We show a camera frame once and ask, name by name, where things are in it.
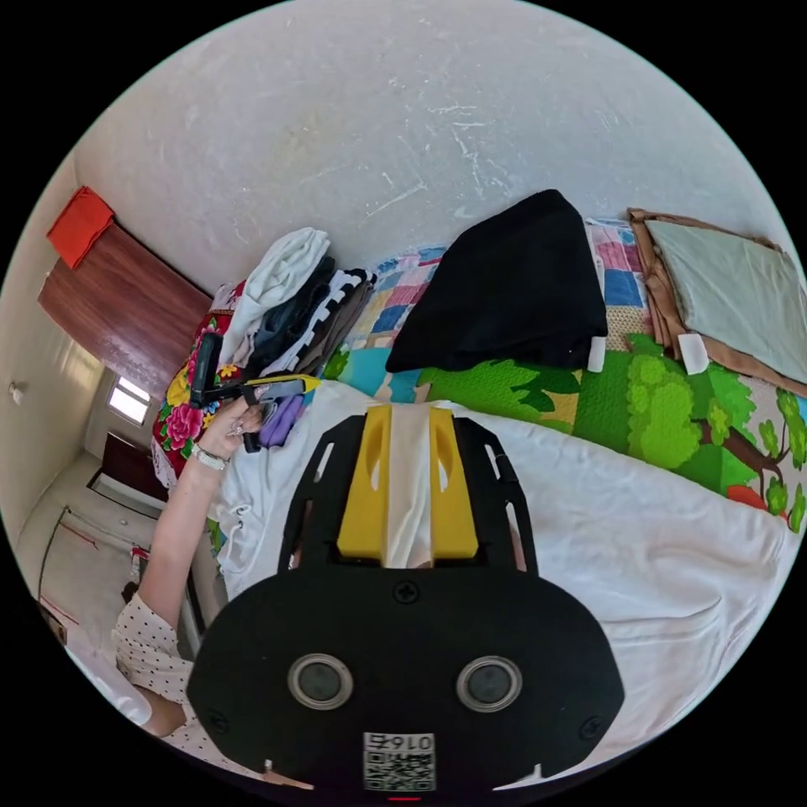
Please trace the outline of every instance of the gray cloth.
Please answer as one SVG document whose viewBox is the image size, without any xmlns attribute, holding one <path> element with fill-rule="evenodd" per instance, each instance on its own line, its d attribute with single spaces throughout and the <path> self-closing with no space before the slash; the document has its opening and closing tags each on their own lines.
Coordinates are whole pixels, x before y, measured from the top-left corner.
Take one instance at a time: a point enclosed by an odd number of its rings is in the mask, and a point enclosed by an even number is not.
<svg viewBox="0 0 807 807">
<path fill-rule="evenodd" d="M 333 355 L 336 348 L 345 341 L 348 333 L 367 304 L 373 290 L 373 283 L 360 283 L 350 293 L 345 302 L 329 317 L 320 324 L 324 328 L 324 333 L 318 335 L 319 338 L 300 357 L 299 364 L 294 368 L 295 372 L 305 375 L 316 376 Z"/>
<path fill-rule="evenodd" d="M 717 230 L 646 221 L 686 327 L 807 383 L 807 292 L 787 255 Z"/>
</svg>

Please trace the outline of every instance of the orange towel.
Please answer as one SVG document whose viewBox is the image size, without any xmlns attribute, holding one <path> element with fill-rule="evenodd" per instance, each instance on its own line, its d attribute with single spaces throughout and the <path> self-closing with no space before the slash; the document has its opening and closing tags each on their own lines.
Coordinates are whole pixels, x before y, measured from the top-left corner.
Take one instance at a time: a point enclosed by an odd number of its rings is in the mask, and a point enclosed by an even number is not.
<svg viewBox="0 0 807 807">
<path fill-rule="evenodd" d="M 112 223 L 114 213 L 91 188 L 80 187 L 50 228 L 48 241 L 61 259 L 75 269 L 98 236 Z"/>
</svg>

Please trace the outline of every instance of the hand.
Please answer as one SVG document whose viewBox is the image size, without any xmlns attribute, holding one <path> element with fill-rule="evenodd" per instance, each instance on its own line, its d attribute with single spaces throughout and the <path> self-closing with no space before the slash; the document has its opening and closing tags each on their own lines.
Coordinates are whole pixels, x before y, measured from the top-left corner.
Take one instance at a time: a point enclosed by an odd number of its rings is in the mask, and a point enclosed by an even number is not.
<svg viewBox="0 0 807 807">
<path fill-rule="evenodd" d="M 222 406 L 216 413 L 207 431 L 199 438 L 199 448 L 229 460 L 243 444 L 244 434 L 258 431 L 262 421 L 262 407 L 251 407 L 243 398 L 239 398 Z"/>
<path fill-rule="evenodd" d="M 289 784 L 293 788 L 301 788 L 303 790 L 314 789 L 314 786 L 312 784 L 306 784 L 305 782 L 298 782 L 297 779 L 290 779 L 287 776 L 281 776 L 279 773 L 275 773 L 274 771 L 266 771 L 263 774 L 263 781 L 268 782 L 270 784 Z"/>
</svg>

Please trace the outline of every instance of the light green pillowcase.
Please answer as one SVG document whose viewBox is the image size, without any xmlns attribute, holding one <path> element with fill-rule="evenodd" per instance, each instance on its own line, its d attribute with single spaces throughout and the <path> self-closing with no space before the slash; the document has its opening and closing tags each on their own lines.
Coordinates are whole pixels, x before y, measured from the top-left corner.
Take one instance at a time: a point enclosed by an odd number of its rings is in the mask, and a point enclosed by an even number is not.
<svg viewBox="0 0 807 807">
<path fill-rule="evenodd" d="M 807 383 L 807 292 L 787 255 L 716 230 L 646 225 L 687 328 Z"/>
</svg>

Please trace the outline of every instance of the bracelet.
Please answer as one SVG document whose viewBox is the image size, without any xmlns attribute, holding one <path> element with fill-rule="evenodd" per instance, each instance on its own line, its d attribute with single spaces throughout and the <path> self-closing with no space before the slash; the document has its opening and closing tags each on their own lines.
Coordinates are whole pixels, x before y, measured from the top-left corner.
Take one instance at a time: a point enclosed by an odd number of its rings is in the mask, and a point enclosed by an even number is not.
<svg viewBox="0 0 807 807">
<path fill-rule="evenodd" d="M 205 451 L 198 443 L 193 444 L 191 456 L 195 456 L 199 462 L 208 468 L 213 468 L 214 471 L 223 471 L 229 462 L 229 460 L 225 460 L 220 456 Z"/>
</svg>

